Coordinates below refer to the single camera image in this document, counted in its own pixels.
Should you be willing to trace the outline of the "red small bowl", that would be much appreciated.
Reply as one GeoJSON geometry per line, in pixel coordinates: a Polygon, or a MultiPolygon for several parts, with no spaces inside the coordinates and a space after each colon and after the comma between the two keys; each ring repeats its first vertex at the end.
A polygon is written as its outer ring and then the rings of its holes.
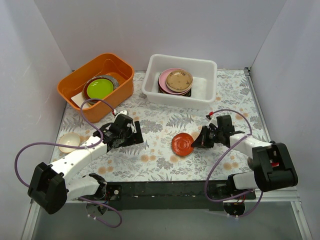
{"type": "Polygon", "coordinates": [[[171,149],[174,154],[180,157],[186,157],[194,151],[192,147],[193,142],[194,139],[190,134],[179,133],[172,138],[171,149]]]}

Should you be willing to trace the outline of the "pink speckled glass plate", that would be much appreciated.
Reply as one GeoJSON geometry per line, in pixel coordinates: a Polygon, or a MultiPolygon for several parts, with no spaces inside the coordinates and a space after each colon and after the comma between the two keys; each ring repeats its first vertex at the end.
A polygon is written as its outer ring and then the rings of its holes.
{"type": "Polygon", "coordinates": [[[185,70],[175,70],[168,74],[165,83],[174,92],[184,92],[192,87],[193,76],[185,70]]]}

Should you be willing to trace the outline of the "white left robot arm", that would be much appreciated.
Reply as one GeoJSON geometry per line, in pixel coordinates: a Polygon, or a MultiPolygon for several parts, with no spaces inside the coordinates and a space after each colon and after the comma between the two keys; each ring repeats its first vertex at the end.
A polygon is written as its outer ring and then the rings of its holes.
{"type": "Polygon", "coordinates": [[[88,197],[102,200],[107,195],[107,181],[96,173],[74,179],[83,168],[110,150],[143,143],[139,121],[125,113],[104,124],[86,142],[65,157],[51,163],[38,164],[27,191],[48,214],[59,211],[66,201],[88,197]]]}

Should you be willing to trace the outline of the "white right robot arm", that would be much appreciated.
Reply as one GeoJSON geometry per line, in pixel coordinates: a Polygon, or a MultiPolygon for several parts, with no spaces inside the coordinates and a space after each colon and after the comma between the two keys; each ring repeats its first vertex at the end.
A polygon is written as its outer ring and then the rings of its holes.
{"type": "Polygon", "coordinates": [[[222,144],[228,151],[238,151],[248,158],[250,170],[229,175],[222,187],[232,199],[256,189],[270,192],[298,184],[287,146],[257,140],[243,131],[236,131],[230,115],[218,116],[209,125],[204,125],[191,147],[209,149],[215,144],[222,144]]]}

